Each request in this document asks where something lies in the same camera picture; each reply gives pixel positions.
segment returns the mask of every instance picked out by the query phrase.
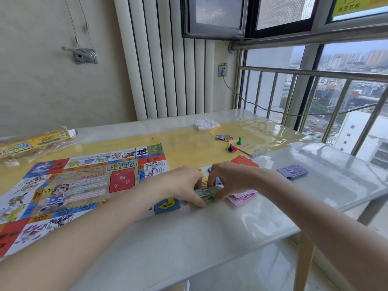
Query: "table leg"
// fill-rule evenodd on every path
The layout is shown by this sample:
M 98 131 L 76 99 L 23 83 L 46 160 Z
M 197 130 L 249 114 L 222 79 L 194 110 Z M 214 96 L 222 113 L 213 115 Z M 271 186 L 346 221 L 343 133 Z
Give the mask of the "table leg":
M 299 254 L 295 272 L 294 291 L 304 291 L 305 289 L 308 271 L 313 260 L 314 250 L 315 246 L 310 241 L 310 239 L 308 239 L 305 234 L 300 233 Z
M 368 226 L 371 223 L 371 221 L 374 219 L 376 214 L 378 214 L 381 208 L 383 208 L 383 206 L 386 204 L 387 201 L 388 201 L 388 194 L 385 194 L 381 197 L 376 198 L 375 200 L 372 200 L 365 207 L 364 211 L 359 216 L 357 221 L 359 223 L 362 223 L 365 226 Z

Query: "person's left arm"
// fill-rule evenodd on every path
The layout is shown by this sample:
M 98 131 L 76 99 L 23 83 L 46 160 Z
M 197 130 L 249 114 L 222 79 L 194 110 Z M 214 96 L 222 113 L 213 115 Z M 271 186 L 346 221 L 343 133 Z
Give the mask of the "person's left arm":
M 201 173 L 187 166 L 147 178 L 0 263 L 2 291 L 69 290 L 100 254 L 157 202 L 175 197 L 205 207 L 193 190 L 201 181 Z

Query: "yellow arrow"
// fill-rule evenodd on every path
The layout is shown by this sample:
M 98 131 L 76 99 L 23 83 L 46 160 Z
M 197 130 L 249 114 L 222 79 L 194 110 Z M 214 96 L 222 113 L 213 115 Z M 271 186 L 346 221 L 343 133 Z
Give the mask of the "yellow arrow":
M 168 209 L 170 207 L 173 207 L 175 205 L 175 199 L 173 197 L 167 198 L 167 202 L 164 202 L 160 206 L 158 206 L 159 209 Z

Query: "crumpled tissue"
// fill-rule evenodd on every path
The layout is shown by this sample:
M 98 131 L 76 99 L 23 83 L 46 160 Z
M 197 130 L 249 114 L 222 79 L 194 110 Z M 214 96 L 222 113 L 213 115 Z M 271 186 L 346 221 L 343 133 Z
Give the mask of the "crumpled tissue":
M 217 128 L 220 124 L 211 118 L 205 117 L 204 119 L 196 119 L 194 124 L 198 127 L 200 131 L 211 130 L 212 128 Z

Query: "game board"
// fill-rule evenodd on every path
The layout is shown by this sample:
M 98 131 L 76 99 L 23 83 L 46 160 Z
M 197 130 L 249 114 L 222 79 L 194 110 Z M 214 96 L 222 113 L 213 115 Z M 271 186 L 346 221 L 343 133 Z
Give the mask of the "game board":
M 162 144 L 36 163 L 0 196 L 0 257 L 168 170 Z M 168 198 L 142 218 L 179 208 L 178 200 Z

